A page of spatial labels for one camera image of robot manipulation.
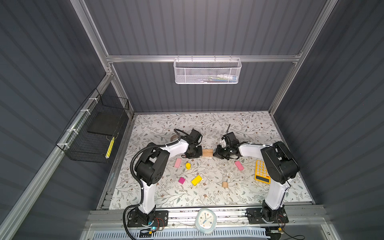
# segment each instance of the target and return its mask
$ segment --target clock hands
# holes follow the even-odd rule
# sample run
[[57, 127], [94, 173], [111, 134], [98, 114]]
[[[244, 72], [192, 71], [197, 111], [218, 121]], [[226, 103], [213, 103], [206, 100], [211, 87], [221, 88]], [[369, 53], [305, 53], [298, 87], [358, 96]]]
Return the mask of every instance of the clock hands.
[[203, 223], [207, 221], [207, 213], [204, 213], [204, 215], [205, 215], [205, 221]]
[[212, 216], [210, 216], [209, 218], [207, 218], [207, 215], [205, 215], [205, 220], [203, 223], [205, 223], [208, 219], [210, 219]]

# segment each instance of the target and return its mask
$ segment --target white vent grille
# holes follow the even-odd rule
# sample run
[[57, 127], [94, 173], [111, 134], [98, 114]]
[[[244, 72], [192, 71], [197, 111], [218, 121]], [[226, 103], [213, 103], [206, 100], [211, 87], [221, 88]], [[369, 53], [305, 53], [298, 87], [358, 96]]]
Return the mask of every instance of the white vent grille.
[[240, 76], [241, 61], [180, 60], [175, 58], [175, 82], [177, 84], [236, 84]]
[[[130, 230], [136, 239], [194, 239], [194, 238], [235, 238], [252, 237], [253, 239], [270, 238], [265, 235], [265, 229], [259, 227], [226, 227], [217, 228], [211, 234], [202, 234], [195, 228], [164, 229], [152, 234], [152, 237], [139, 237], [139, 230]], [[130, 240], [124, 230], [95, 231], [93, 240]]]

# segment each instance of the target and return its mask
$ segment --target red wire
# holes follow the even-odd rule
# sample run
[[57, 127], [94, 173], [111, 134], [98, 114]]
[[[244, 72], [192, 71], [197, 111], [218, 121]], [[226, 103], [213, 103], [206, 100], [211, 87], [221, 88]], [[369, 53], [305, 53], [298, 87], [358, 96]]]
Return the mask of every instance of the red wire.
[[278, 217], [277, 218], [278, 220], [280, 220], [280, 222], [281, 222], [281, 225], [283, 225], [283, 221]]
[[159, 219], [163, 222], [163, 226], [165, 227], [166, 225], [164, 224], [164, 221], [161, 218], [159, 218]]
[[159, 222], [159, 219], [158, 218], [156, 218], [156, 220], [157, 220], [157, 229], [156, 229], [156, 231], [159, 229], [159, 226], [160, 226], [160, 222]]

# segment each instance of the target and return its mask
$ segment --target pink block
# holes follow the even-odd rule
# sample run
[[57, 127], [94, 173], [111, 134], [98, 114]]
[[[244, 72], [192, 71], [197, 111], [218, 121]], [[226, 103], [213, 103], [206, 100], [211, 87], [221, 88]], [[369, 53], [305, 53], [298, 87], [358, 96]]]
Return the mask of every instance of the pink block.
[[176, 159], [175, 167], [179, 168], [181, 164], [181, 158]]
[[184, 182], [185, 182], [185, 178], [181, 177], [181, 178], [179, 179], [179, 183], [183, 184]]
[[243, 165], [241, 165], [240, 161], [236, 161], [236, 162], [235, 162], [235, 165], [236, 165], [236, 167], [239, 169], [239, 171], [244, 170], [244, 167], [243, 167]]

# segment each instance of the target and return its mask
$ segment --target wooden block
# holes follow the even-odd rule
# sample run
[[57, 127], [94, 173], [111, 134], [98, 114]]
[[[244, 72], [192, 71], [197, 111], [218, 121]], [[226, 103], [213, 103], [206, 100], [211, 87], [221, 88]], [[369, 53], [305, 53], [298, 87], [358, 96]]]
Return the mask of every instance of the wooden block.
[[203, 149], [203, 157], [213, 157], [214, 150], [213, 149]]
[[228, 188], [228, 182], [222, 182], [222, 183], [221, 183], [221, 186], [222, 186], [223, 188]]

